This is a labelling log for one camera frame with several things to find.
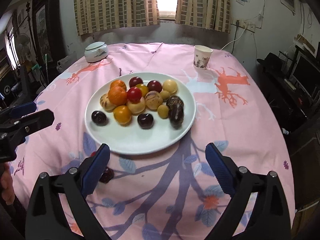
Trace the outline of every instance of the yellow fruit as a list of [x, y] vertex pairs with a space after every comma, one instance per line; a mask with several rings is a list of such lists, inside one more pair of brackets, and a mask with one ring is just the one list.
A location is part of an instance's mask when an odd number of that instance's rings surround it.
[[142, 96], [143, 96], [143, 97], [145, 97], [145, 96], [146, 96], [146, 94], [148, 94], [148, 93], [149, 93], [149, 89], [148, 89], [148, 87], [147, 87], [147, 86], [145, 86], [144, 84], [138, 84], [138, 85], [136, 85], [136, 87], [137, 87], [137, 88], [139, 88], [139, 89], [141, 90], [141, 92], [142, 92]]
[[113, 116], [121, 125], [125, 125], [131, 121], [131, 111], [127, 106], [118, 106], [113, 110]]
[[113, 109], [116, 108], [116, 106], [114, 104], [112, 104], [108, 98], [108, 93], [104, 94], [101, 98], [100, 98], [100, 105], [103, 107], [104, 110], [106, 111], [111, 111]]
[[161, 95], [163, 101], [166, 101], [170, 97], [170, 93], [167, 90], [162, 90], [160, 92], [160, 95]]
[[166, 105], [161, 105], [158, 107], [158, 114], [162, 119], [166, 119], [169, 115], [169, 107]]
[[132, 103], [128, 100], [127, 106], [129, 107], [131, 113], [138, 114], [141, 113], [146, 108], [146, 103], [144, 98], [141, 98], [139, 103]]
[[174, 80], [168, 79], [163, 82], [162, 88], [163, 90], [167, 90], [169, 93], [173, 94], [178, 90], [178, 85]]

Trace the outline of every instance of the screw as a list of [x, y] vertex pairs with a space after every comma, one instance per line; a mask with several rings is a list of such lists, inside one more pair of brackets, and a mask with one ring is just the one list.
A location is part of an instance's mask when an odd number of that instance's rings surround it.
[[248, 172], [248, 169], [246, 167], [239, 167], [239, 171], [244, 174]]
[[3, 133], [2, 135], [1, 135], [1, 139], [4, 139], [4, 138], [6, 138], [7, 137], [7, 133], [5, 132], [5, 133]]
[[275, 171], [270, 171], [270, 176], [275, 178], [278, 174]]
[[70, 168], [69, 169], [69, 173], [70, 174], [75, 174], [78, 171], [78, 169], [76, 167]]
[[46, 172], [41, 172], [40, 175], [39, 175], [39, 177], [40, 177], [41, 179], [44, 179], [44, 178], [47, 176], [47, 174], [48, 174], [48, 173], [46, 173]]

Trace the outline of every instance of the blue gripper pad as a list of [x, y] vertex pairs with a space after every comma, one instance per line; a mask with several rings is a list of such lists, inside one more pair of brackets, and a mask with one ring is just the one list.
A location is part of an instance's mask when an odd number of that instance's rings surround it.
[[110, 148], [103, 144], [96, 152], [94, 159], [89, 166], [87, 172], [82, 178], [81, 194], [84, 198], [93, 193], [110, 160]]
[[233, 184], [234, 179], [232, 173], [224, 163], [222, 154], [213, 143], [208, 144], [205, 148], [205, 158], [215, 174], [223, 192], [233, 197], [236, 190]]
[[37, 110], [37, 105], [35, 102], [26, 103], [21, 106], [16, 106], [12, 108], [10, 112], [10, 117], [13, 119], [18, 119], [24, 115], [34, 113], [36, 110]]

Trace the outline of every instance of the white ceramic jar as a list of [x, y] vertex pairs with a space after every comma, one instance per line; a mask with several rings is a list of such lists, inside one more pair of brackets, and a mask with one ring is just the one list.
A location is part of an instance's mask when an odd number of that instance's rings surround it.
[[97, 41], [85, 48], [84, 57], [87, 62], [97, 62], [109, 54], [108, 46], [103, 41]]

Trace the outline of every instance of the television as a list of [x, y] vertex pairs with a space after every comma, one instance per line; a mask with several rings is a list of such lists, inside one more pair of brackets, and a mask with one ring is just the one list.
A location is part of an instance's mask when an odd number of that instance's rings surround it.
[[320, 84], [320, 70], [302, 55], [293, 70], [292, 77], [310, 97], [317, 90], [316, 86]]

